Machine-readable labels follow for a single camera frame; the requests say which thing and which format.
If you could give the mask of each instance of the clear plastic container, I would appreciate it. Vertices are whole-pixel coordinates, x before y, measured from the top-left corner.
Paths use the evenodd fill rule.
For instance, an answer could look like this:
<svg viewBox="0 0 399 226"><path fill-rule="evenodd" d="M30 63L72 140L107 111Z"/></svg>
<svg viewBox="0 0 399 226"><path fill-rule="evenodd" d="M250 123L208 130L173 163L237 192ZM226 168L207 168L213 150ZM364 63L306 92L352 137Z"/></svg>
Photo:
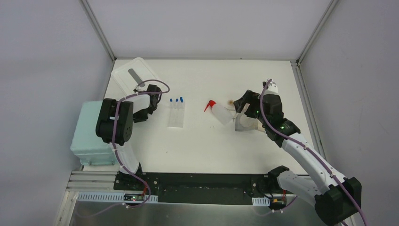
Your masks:
<svg viewBox="0 0 399 226"><path fill-rule="evenodd" d="M208 102L207 107L205 108L204 112L207 110L208 107L211 107L213 115L223 124L226 125L233 119L233 115L229 110L227 110L222 105L218 105L215 101L210 100Z"/></svg>

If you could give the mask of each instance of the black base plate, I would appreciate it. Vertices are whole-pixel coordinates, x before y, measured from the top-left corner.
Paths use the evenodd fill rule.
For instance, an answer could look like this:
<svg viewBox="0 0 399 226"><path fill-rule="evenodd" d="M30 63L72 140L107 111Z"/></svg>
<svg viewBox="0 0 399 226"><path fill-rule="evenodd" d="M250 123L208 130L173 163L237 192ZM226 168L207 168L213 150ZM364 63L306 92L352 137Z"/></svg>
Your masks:
<svg viewBox="0 0 399 226"><path fill-rule="evenodd" d="M269 190L268 178L263 174L143 173L139 167L136 175L148 183L158 202L252 205L253 197L282 193ZM117 173L114 190L143 189L143 183L131 175Z"/></svg>

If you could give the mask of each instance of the light blue foam box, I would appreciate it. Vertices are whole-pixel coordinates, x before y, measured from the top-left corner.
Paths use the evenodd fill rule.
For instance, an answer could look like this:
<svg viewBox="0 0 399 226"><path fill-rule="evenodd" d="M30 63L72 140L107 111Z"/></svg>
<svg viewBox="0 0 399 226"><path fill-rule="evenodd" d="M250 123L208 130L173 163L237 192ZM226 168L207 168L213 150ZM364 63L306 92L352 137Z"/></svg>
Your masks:
<svg viewBox="0 0 399 226"><path fill-rule="evenodd" d="M71 151L84 166L113 165L115 154L96 135L96 125L102 101L84 102L71 144Z"/></svg>

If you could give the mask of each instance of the plastic lid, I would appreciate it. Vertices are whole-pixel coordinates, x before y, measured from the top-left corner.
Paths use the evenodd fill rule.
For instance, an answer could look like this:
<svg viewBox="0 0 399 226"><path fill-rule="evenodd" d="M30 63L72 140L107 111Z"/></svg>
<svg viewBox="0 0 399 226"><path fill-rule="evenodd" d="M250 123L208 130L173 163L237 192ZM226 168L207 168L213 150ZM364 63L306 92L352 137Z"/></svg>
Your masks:
<svg viewBox="0 0 399 226"><path fill-rule="evenodd" d="M213 107L213 105L215 105L216 104L216 102L215 101L213 101L213 100L210 100L209 102L208 102L208 105L207 105L207 107L205 108L205 110L204 110L204 112L207 110L207 108L209 107L209 106L211 106L211 108Z"/></svg>

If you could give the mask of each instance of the white table surface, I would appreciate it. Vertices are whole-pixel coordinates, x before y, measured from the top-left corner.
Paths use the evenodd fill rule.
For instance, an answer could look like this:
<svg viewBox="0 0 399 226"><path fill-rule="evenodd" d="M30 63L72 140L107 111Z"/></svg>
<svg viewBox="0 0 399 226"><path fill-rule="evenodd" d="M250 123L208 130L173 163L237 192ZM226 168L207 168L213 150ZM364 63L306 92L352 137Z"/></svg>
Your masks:
<svg viewBox="0 0 399 226"><path fill-rule="evenodd" d="M129 60L116 60L114 69ZM309 127L289 61L146 60L171 91L145 122L133 125L130 142L144 172L261 174L284 165L307 174L289 154L258 130L235 132L234 122L223 126L204 113L210 99L227 106L247 89L260 93L262 81L273 78L279 88L285 117L294 122L309 143ZM113 78L105 97L120 99L123 92ZM170 98L186 102L184 127L168 128ZM118 170L118 166L85 167Z"/></svg>

